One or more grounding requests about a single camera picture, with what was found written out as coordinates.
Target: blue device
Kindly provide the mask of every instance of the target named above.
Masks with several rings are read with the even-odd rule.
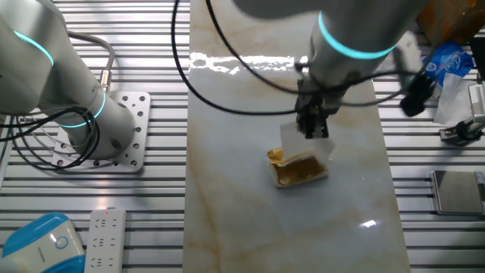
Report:
[[[83,273],[86,255],[72,222],[53,212],[15,231],[2,256],[28,273]]]

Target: metal mounting plate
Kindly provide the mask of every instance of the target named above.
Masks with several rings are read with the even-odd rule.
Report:
[[[147,92],[111,92],[110,96],[116,102],[124,104],[131,111],[135,118],[135,128],[141,130],[135,132],[129,146],[112,160],[86,160],[82,165],[70,168],[69,172],[92,172],[92,173],[135,173],[142,169],[145,159],[146,136],[148,133],[149,113],[151,98]],[[72,152],[70,146],[62,143],[69,143],[67,133],[59,127],[58,142],[55,144],[55,151]],[[54,153],[52,164],[70,164],[79,155],[63,155]]]

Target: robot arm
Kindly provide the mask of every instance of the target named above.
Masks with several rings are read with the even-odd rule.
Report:
[[[249,16],[280,19],[319,11],[310,37],[308,78],[300,91],[332,88],[373,74],[428,1],[423,0],[233,0]],[[307,138],[328,137],[327,118],[346,90],[299,96],[299,129]]]

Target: black cable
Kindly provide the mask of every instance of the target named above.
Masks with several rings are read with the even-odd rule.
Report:
[[[175,0],[174,4],[174,11],[172,12],[172,21],[171,21],[171,43],[172,43],[172,53],[174,54],[174,60],[175,60],[175,65],[177,66],[177,70],[179,71],[180,76],[182,77],[183,82],[189,87],[190,92],[194,94],[194,96],[197,97],[197,99],[201,100],[205,104],[216,108],[221,111],[225,111],[227,113],[231,114],[236,114],[236,115],[250,115],[250,116],[272,116],[272,115],[289,115],[289,114],[294,114],[297,112],[297,110],[289,110],[289,111],[273,111],[273,112],[262,112],[262,111],[240,111],[240,110],[234,110],[230,108],[225,108],[223,106],[217,105],[208,99],[206,99],[204,96],[202,96],[195,88],[192,86],[192,84],[189,82],[189,79],[187,79],[187,76],[183,72],[182,65],[180,64],[180,59],[179,55],[177,52],[177,44],[175,42],[175,25],[177,23],[177,10],[179,7],[180,0]]]
[[[82,114],[84,113],[84,110],[82,111],[79,111],[78,114]],[[17,145],[17,141],[16,140],[13,140],[13,144],[14,144],[14,148],[15,150],[17,151],[17,153],[19,154],[19,156],[25,161],[27,162],[29,165],[33,166],[34,168],[37,168],[41,171],[62,171],[62,170],[65,170],[65,169],[68,169],[68,168],[72,168],[72,167],[76,167],[78,165],[81,165],[83,162],[85,162],[85,160],[87,160],[93,153],[94,151],[96,150],[96,148],[98,147],[99,145],[99,141],[100,141],[100,131],[99,131],[99,126],[98,124],[95,122],[95,118],[92,116],[91,113],[88,113],[88,117],[84,117],[83,116],[83,119],[85,120],[86,122],[86,126],[88,126],[88,135],[90,135],[89,137],[89,142],[86,144],[86,149],[80,154],[79,158],[77,158],[75,161],[71,162],[69,165],[66,165],[66,166],[58,166],[58,165],[53,165],[51,162],[47,162],[45,159],[43,159],[42,157],[40,157],[39,155],[37,155],[30,147],[29,143],[27,142],[27,140],[25,139],[25,134],[22,133],[22,130],[20,128],[18,128],[18,130],[20,131],[20,135],[21,135],[21,139],[23,141],[23,144],[25,145],[25,147],[36,157],[38,158],[38,160],[40,160],[41,162],[51,166],[51,168],[44,168],[44,167],[41,167],[33,162],[31,162],[20,150],[19,146]]]
[[[82,107],[72,107],[72,108],[60,111],[57,114],[51,115],[47,118],[43,118],[42,120],[38,120],[38,122],[30,122],[28,124],[35,125],[35,126],[31,127],[29,130],[27,130],[23,133],[18,133],[14,136],[9,136],[9,137],[0,139],[0,142],[11,141],[11,140],[18,139],[22,136],[26,136],[27,134],[32,133],[34,130],[40,128],[42,125],[44,125],[44,124],[46,124],[50,121],[53,121],[54,119],[59,118],[60,116],[65,115],[67,113],[77,113],[77,114],[80,114],[83,118],[85,118],[84,114],[86,112],[84,111],[84,109],[85,108],[82,108]],[[3,125],[0,125],[0,127],[3,127],[3,128],[20,128],[20,127],[30,126],[28,124],[16,124],[16,125],[14,125],[14,124],[9,124],[9,125],[3,124]]]
[[[73,31],[67,31],[67,34],[69,35],[70,38],[80,39],[87,42],[93,42],[107,49],[109,52],[109,58],[108,58],[108,63],[106,64],[105,70],[107,71],[111,70],[114,63],[114,49],[109,42],[106,42],[103,39],[100,39],[98,37],[94,37],[88,34],[84,34],[84,33],[75,33]]]

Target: power strip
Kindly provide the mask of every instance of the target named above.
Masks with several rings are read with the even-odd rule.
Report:
[[[84,273],[121,273],[126,219],[123,209],[91,212]]]

